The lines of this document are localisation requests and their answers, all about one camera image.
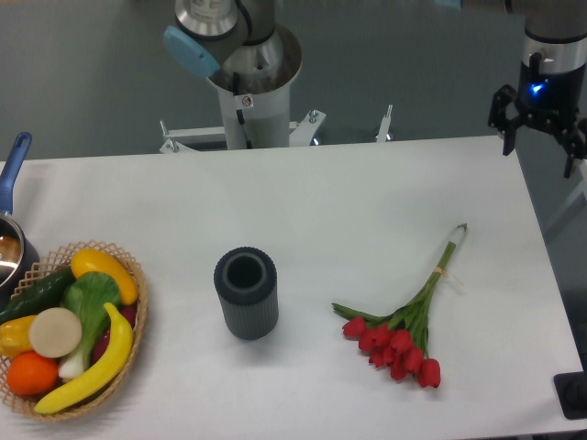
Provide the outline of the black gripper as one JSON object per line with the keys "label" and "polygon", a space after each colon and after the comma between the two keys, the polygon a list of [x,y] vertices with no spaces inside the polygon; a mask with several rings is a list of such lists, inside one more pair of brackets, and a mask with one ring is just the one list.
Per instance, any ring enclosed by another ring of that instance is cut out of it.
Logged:
{"label": "black gripper", "polygon": [[579,116],[579,98],[586,67],[557,67],[544,50],[521,64],[518,88],[502,86],[493,94],[488,126],[503,137],[503,155],[515,150],[520,127],[553,136],[567,154],[563,177],[568,179],[586,145],[586,119]]}

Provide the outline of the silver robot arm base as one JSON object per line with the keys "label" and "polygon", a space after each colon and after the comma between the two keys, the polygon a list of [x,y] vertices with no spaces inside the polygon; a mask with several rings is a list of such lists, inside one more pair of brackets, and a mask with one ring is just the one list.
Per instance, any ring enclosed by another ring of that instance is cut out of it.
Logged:
{"label": "silver robot arm base", "polygon": [[163,42],[186,71],[233,94],[276,91],[302,65],[301,46],[276,23],[273,1],[177,1]]}

